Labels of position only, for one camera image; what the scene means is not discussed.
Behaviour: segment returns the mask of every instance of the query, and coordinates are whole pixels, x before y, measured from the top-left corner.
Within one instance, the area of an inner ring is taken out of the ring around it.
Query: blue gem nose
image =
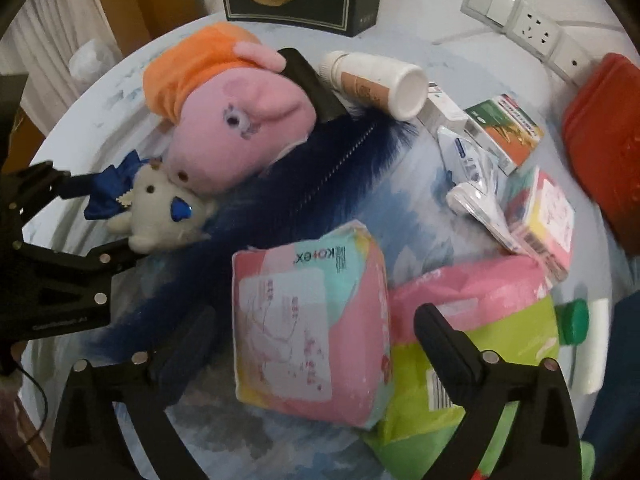
[[[191,206],[183,199],[174,196],[174,199],[171,200],[171,220],[179,222],[191,218],[192,214]]]

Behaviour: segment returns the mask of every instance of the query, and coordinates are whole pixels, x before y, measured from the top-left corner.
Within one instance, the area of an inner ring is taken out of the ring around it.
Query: black cable
[[[36,432],[33,435],[31,435],[31,437],[24,444],[22,444],[18,448],[18,450],[21,450],[26,447],[29,447],[33,443],[33,441],[36,440],[42,433],[44,425],[47,423],[47,418],[49,417],[49,401],[47,400],[47,394],[44,393],[44,390],[42,389],[42,386],[40,386],[38,381],[36,381],[36,379],[34,379],[30,373],[25,371],[25,369],[22,368],[20,364],[17,364],[17,369],[20,371],[22,375],[24,375],[28,380],[30,380],[33,383],[33,385],[38,389],[38,391],[42,395],[42,399],[44,400],[44,415],[42,417],[42,422],[40,423],[40,427],[36,430]]]

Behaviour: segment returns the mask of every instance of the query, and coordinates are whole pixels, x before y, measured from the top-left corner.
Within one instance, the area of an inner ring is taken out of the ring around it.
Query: pink pig plush toy
[[[169,178],[196,194],[222,193],[306,141],[316,112],[281,76],[285,59],[231,23],[205,27],[151,62],[151,111],[177,126],[164,158]]]

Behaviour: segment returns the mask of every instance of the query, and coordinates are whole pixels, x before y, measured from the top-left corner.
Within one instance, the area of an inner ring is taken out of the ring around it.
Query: teddy bear eye
[[[245,138],[247,135],[255,133],[256,128],[251,124],[249,116],[233,105],[229,105],[226,108],[224,117],[226,124],[230,128],[238,130],[241,137]]]

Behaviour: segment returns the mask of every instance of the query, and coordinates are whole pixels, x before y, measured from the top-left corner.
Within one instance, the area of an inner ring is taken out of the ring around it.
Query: white wall
[[[222,10],[222,0],[204,0],[209,12]],[[620,22],[604,0],[527,0],[560,22],[588,22],[591,26],[565,27],[594,57],[607,52],[624,54],[640,66],[640,56]],[[447,48],[484,66],[518,94],[542,110],[559,116],[565,99],[564,82],[506,37],[489,32],[481,23],[460,12],[462,0],[381,0],[378,23],[400,28]],[[616,30],[602,29],[599,26]]]

